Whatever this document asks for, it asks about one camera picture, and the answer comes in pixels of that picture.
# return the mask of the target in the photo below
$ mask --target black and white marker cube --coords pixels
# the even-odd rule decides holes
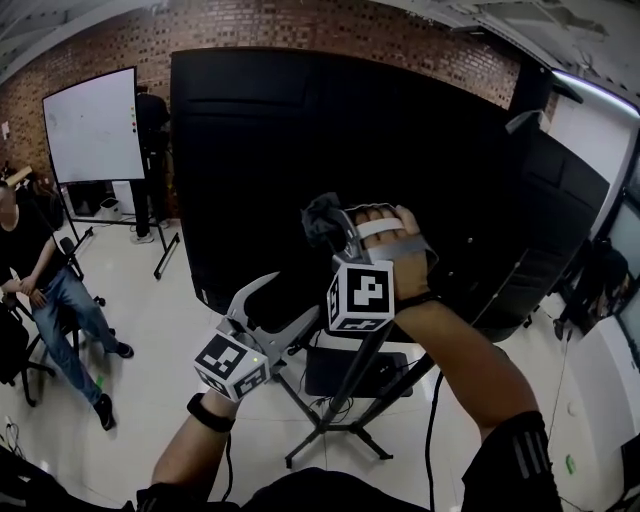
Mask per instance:
[[[393,262],[343,263],[327,293],[332,331],[377,331],[393,320]]]
[[[231,336],[214,330],[195,358],[200,379],[210,388],[238,402],[269,377],[269,360]]]

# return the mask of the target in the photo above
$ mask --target striped sleeve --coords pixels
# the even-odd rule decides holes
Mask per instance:
[[[496,428],[463,477],[463,512],[474,510],[561,511],[539,412]]]

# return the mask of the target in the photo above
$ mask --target finger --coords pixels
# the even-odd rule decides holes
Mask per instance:
[[[356,226],[359,224],[364,224],[365,222],[369,222],[369,217],[364,212],[356,213]]]
[[[404,228],[407,231],[407,235],[417,235],[420,233],[420,227],[418,226],[418,222],[416,218],[413,216],[410,210],[407,210],[404,206],[398,205],[396,207],[396,212],[398,213],[398,217],[404,224]]]
[[[373,208],[367,210],[365,212],[365,215],[367,217],[367,222],[382,218],[382,214],[378,210],[375,210]],[[380,243],[381,243],[380,237],[378,235],[369,235],[367,238],[364,239],[364,246],[367,249],[371,249],[372,247],[377,247],[378,245],[380,245]]]
[[[394,218],[394,219],[399,218],[397,212],[394,212],[393,210],[382,210],[382,215],[385,218]],[[408,236],[406,229],[394,229],[393,230],[393,234],[396,236],[396,238],[404,238],[404,237]]]
[[[384,210],[380,210],[380,213],[382,214],[382,217],[385,219],[395,219],[396,216],[393,214],[392,211],[387,210],[386,208]],[[394,233],[394,231],[396,231],[395,229],[389,230],[389,231],[383,231],[382,233],[378,233],[378,236],[380,237],[380,241],[383,244],[390,244],[393,243],[397,240],[396,234]]]

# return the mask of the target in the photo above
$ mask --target tripod stand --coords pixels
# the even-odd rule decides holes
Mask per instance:
[[[300,443],[291,453],[289,453],[285,457],[285,463],[286,463],[287,469],[291,469],[293,465],[293,458],[298,453],[300,453],[307,445],[311,444],[318,436],[324,435],[326,432],[350,432],[358,436],[367,446],[369,446],[369,448],[371,448],[380,457],[381,460],[389,460],[393,458],[393,455],[387,453],[382,447],[380,447],[373,440],[371,435],[364,429],[364,426],[367,423],[369,423],[371,420],[373,420],[376,416],[378,416],[380,412],[382,412],[389,405],[391,405],[391,403],[395,402],[395,400],[399,398],[404,391],[406,391],[408,387],[406,377],[409,374],[405,375],[402,379],[400,379],[396,383],[396,385],[392,386],[391,389],[396,389],[396,388],[399,389],[399,393],[397,397],[391,399],[387,403],[386,402],[387,396],[385,395],[384,399],[385,399],[386,406],[384,406],[384,408],[381,409],[380,412],[377,412],[377,409],[372,411],[372,414],[370,416],[367,416],[368,420],[366,422],[362,422],[362,419],[364,418],[363,416],[359,420],[348,425],[336,425],[331,423],[333,419],[336,417],[336,415],[342,410],[342,407],[347,402],[347,400],[351,397],[354,390],[356,389],[356,387],[358,386],[358,384],[366,374],[367,370],[369,369],[369,367],[371,366],[371,363],[374,360],[375,355],[380,350],[380,347],[382,346],[382,344],[386,341],[392,326],[393,326],[393,323],[390,322],[382,329],[369,333],[367,337],[364,340],[362,340],[362,343],[360,344],[360,348],[358,349],[356,356],[353,359],[353,362],[351,363],[351,366],[347,371],[347,374],[344,380],[342,381],[342,384],[338,392],[329,402],[328,410],[324,413],[322,417],[320,417],[315,411],[310,409],[309,406],[307,406],[307,404],[305,404],[300,399],[298,394],[293,390],[293,388],[289,385],[289,383],[286,380],[284,380],[284,378],[280,374],[277,374],[274,376],[274,380],[276,382],[279,382],[282,385],[282,387],[284,387],[285,391],[289,394],[292,400],[298,405],[298,407],[300,407],[300,409],[306,414],[307,418],[309,418],[309,420],[311,421],[311,423],[313,423],[315,427],[313,429],[313,432],[311,432],[311,434],[309,434],[304,439],[304,441],[302,441],[302,443]],[[414,365],[414,367],[418,367],[418,366],[422,368],[421,373],[419,375],[417,375],[417,372],[414,373],[415,382],[413,382],[411,386],[416,382],[418,382],[422,378],[422,376],[427,371],[429,371],[429,369],[433,366],[433,361],[428,356],[424,356],[418,363],[416,363],[416,365]],[[398,387],[398,384],[400,384],[401,381],[404,382],[404,385],[402,386],[402,388]],[[374,401],[373,404],[376,404],[378,402],[381,402],[381,400],[378,399]]]

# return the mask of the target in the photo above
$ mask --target jeans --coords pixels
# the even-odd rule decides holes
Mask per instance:
[[[56,274],[49,285],[42,290],[47,298],[43,308],[31,303],[33,319],[38,326],[44,344],[49,349],[51,359],[86,398],[95,405],[102,391],[91,379],[71,344],[62,334],[58,316],[61,305],[73,309],[78,325],[93,338],[99,339],[106,352],[115,352],[118,340],[109,332],[109,325],[100,306],[98,306],[80,279],[69,268],[64,267]]]

